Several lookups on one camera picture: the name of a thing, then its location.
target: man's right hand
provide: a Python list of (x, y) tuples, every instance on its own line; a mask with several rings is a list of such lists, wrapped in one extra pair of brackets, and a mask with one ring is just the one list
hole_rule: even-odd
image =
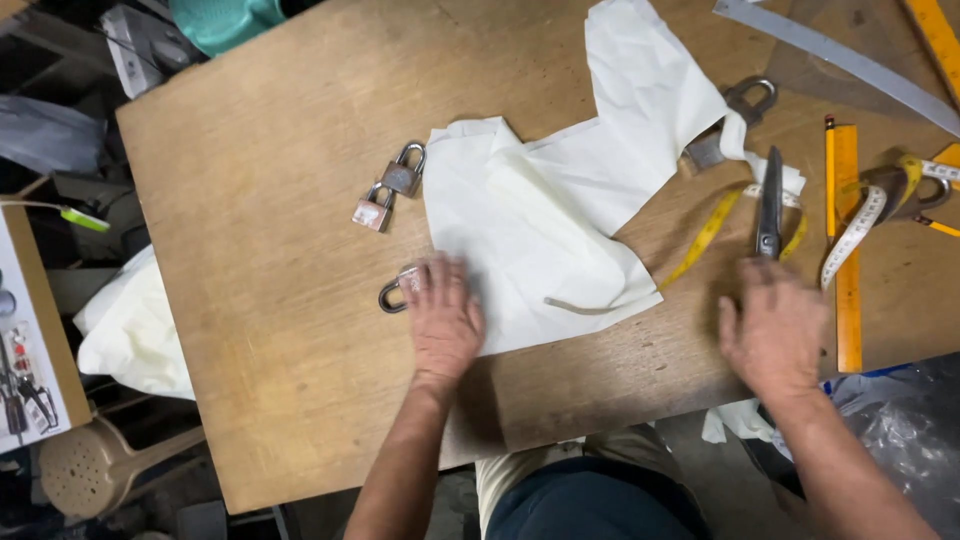
[(720, 352), (767, 403), (818, 392), (817, 364), (828, 308), (823, 294), (769, 258), (746, 258), (742, 311), (720, 298)]

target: wooden ruler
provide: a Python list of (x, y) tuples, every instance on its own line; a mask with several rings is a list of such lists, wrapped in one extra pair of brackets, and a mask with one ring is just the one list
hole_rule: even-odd
[[(837, 235), (844, 223), (850, 223), (860, 202), (859, 189), (845, 189), (859, 184), (856, 161), (856, 126), (833, 129), (833, 174), (836, 182)], [(837, 371), (863, 371), (863, 341), (860, 329), (860, 248), (855, 248), (836, 275)]]
[(913, 15), (940, 73), (947, 82), (953, 103), (960, 107), (960, 42), (936, 0), (903, 0)]

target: forearm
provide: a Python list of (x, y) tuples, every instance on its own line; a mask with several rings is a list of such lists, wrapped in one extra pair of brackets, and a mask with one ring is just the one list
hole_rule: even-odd
[(826, 395), (811, 390), (762, 401), (794, 457), (814, 519), (831, 537), (938, 537), (879, 470)]
[(360, 490), (346, 540), (422, 538), (456, 383), (417, 373)]

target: scissor blade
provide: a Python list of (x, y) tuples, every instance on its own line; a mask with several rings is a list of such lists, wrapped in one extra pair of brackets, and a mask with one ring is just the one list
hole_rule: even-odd
[(780, 256), (780, 219), (783, 199), (783, 159), (776, 146), (770, 147), (767, 171), (763, 176), (763, 194), (756, 224), (756, 253), (771, 258)]

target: wooden table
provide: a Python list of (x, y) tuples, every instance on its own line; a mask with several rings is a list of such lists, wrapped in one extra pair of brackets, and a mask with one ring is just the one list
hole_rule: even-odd
[[(327, 0), (119, 111), (231, 512), (362, 483), (413, 367), (406, 317), (374, 298), (431, 245), (421, 198), (396, 201), (386, 234), (350, 223), (356, 201), (402, 143), (452, 120), (502, 114), (532, 140), (592, 117), (583, 24), (594, 2)], [(712, 0), (654, 4), (718, 85), (771, 58), (772, 38), (710, 14)], [(895, 22), (898, 9), (871, 3)], [(890, 39), (920, 67), (918, 84), (947, 99), (909, 26)], [(796, 263), (811, 281), (825, 253), (828, 112), (860, 126), (863, 160), (898, 144), (931, 156), (948, 142), (916, 118), (782, 92), (748, 147), (777, 144), (809, 178)], [(662, 280), (716, 194), (746, 177), (735, 162), (682, 172), (616, 237)], [(714, 330), (717, 296), (735, 292), (732, 264), (751, 247), (754, 207), (740, 204), (659, 306), (482, 359), (443, 466), (744, 398)], [(932, 215), (948, 220), (957, 205)], [(862, 252), (868, 367), (960, 349), (960, 303), (946, 301), (960, 297), (955, 239), (895, 223)]]

